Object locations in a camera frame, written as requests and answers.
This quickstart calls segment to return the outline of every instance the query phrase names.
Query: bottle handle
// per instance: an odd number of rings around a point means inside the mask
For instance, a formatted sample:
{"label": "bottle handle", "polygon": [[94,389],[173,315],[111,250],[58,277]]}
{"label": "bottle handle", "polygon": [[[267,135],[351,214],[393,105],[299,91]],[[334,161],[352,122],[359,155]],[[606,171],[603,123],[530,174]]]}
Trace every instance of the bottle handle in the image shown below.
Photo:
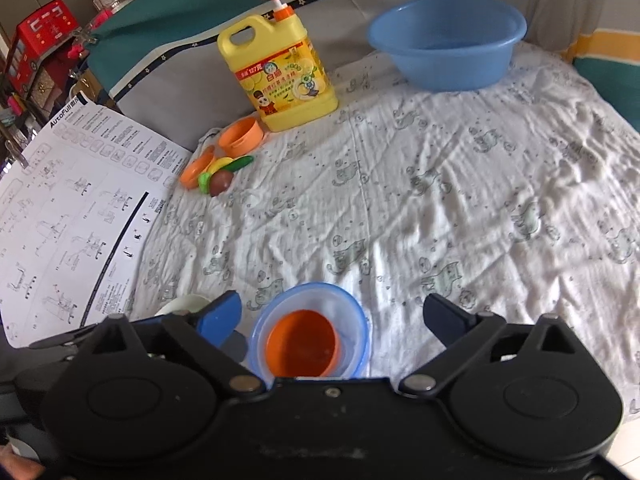
{"label": "bottle handle", "polygon": [[[241,44],[233,43],[231,37],[247,27],[251,27],[254,30],[254,37]],[[273,34],[273,32],[274,26],[266,18],[251,14],[220,32],[218,35],[218,48],[223,57],[230,57],[238,49],[246,48],[255,40],[263,38],[266,34]]]}

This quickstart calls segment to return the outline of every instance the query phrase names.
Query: screw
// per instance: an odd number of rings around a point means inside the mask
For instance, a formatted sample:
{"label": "screw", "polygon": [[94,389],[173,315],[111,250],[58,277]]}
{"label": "screw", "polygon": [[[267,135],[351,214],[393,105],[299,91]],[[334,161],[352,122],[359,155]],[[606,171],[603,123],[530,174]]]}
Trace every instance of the screw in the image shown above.
{"label": "screw", "polygon": [[430,375],[414,374],[404,380],[404,387],[412,392],[428,392],[433,390],[435,385],[436,379]]}
{"label": "screw", "polygon": [[249,394],[260,389],[262,381],[252,375],[236,375],[229,381],[229,386],[236,392]]}
{"label": "screw", "polygon": [[324,394],[325,394],[327,397],[331,397],[332,399],[335,399],[336,397],[340,397],[340,394],[341,394],[341,393],[342,393],[342,392],[340,391],[340,388],[327,388],[327,389],[324,391]]}

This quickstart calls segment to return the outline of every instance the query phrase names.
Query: teal fabric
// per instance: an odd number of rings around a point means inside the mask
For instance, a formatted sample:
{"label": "teal fabric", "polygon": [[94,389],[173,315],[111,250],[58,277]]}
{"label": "teal fabric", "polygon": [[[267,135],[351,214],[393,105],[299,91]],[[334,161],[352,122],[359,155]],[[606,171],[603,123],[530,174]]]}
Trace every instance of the teal fabric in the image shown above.
{"label": "teal fabric", "polygon": [[89,67],[111,89],[151,50],[226,22],[261,0],[135,0],[94,34]]}
{"label": "teal fabric", "polygon": [[640,132],[640,66],[590,57],[575,59],[574,66]]}

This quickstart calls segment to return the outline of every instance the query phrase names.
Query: person's hand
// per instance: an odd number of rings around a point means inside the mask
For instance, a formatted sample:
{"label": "person's hand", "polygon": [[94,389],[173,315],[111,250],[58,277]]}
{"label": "person's hand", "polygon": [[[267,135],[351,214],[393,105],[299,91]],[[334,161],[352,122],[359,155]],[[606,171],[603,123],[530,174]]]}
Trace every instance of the person's hand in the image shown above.
{"label": "person's hand", "polygon": [[15,480],[34,480],[44,471],[37,462],[16,455],[11,446],[0,446],[0,466]]}

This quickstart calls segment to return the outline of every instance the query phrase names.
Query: red box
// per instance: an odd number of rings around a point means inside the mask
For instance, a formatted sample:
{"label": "red box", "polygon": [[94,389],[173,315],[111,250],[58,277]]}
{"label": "red box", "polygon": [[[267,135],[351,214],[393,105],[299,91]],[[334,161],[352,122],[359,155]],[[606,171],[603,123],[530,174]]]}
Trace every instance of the red box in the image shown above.
{"label": "red box", "polygon": [[5,73],[15,91],[27,97],[41,63],[79,28],[62,0],[53,0],[22,20],[15,29]]}

